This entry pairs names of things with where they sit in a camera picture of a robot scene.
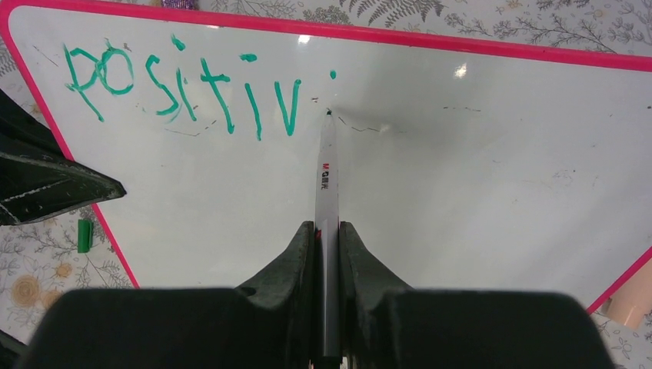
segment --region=white board surface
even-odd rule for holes
[[[326,108],[341,119],[341,219],[415,287],[589,305],[652,243],[649,72],[33,6],[9,31],[75,160],[125,186],[99,207],[142,287],[234,286],[279,254],[314,217]],[[99,121],[66,87],[64,45],[101,60],[109,44],[121,52],[99,73],[133,87],[96,78],[84,93]],[[178,115],[155,113],[172,100],[150,55]],[[202,58],[230,78],[216,85],[232,134]],[[79,85],[96,73],[72,63]],[[297,80],[290,136],[274,83],[290,115]]]

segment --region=floral pattern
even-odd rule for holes
[[[161,6],[161,0],[125,0]],[[230,12],[652,55],[652,0],[198,0]],[[43,122],[0,40],[0,88]],[[94,223],[93,248],[77,254],[77,220]],[[72,288],[131,284],[90,207],[41,224],[0,228],[0,329],[27,341],[45,311]],[[618,367],[652,369],[652,314],[637,331],[593,314]]]

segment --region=pink border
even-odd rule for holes
[[[493,42],[475,40],[471,38],[457,38],[448,36],[423,35],[391,30],[352,27],[342,25],[322,25],[300,21],[279,20],[270,18],[255,18],[242,15],[228,15],[211,12],[195,12],[155,8],[145,5],[118,4],[113,2],[95,2],[79,0],[2,0],[0,2],[0,35],[5,40],[9,51],[15,58],[18,70],[27,82],[30,92],[38,102],[45,120],[48,122],[52,133],[61,147],[66,158],[73,160],[72,153],[65,143],[52,114],[45,105],[32,76],[29,74],[25,61],[18,53],[11,32],[9,31],[9,16],[11,12],[22,5],[32,5],[42,8],[56,8],[79,12],[89,12],[105,15],[121,15],[132,18],[158,19],[162,21],[185,22],[201,25],[219,25],[223,27],[246,28],[260,31],[284,32],[291,34],[306,34],[358,40],[366,42],[380,42],[393,45],[405,45],[420,48],[436,48],[455,52],[470,52],[474,54],[495,55],[508,58],[524,58],[546,62],[558,62],[574,65],[587,65],[594,67],[627,69],[632,71],[652,71],[652,58],[603,54],[596,52],[583,52],[562,48],[549,48],[534,45],[511,44],[507,42]],[[111,233],[104,215],[99,207],[94,204],[93,209],[98,216],[102,227],[105,229],[109,240],[113,244],[120,262],[125,267],[131,282],[138,287],[138,282],[131,271],[125,256],[120,251],[118,242]],[[652,248],[647,250],[631,267],[629,267],[587,310],[595,311],[602,305],[625,281],[636,273],[652,258]]]

